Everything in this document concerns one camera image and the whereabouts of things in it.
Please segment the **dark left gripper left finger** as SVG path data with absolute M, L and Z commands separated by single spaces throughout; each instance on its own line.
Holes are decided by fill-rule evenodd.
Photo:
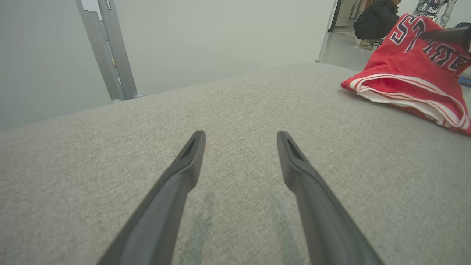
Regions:
M 199 179 L 205 145 L 205 131 L 195 131 L 116 235 L 99 265 L 171 263 L 188 193 Z

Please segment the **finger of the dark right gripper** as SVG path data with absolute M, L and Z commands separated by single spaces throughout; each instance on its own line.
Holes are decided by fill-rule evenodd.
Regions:
M 423 40 L 458 44 L 464 51 L 470 52 L 471 27 L 455 27 L 437 31 L 427 31 L 419 35 Z

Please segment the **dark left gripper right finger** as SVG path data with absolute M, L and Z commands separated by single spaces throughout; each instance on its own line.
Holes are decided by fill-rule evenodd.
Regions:
M 383 261 L 287 131 L 276 135 L 285 185 L 296 196 L 313 265 L 382 265 Z

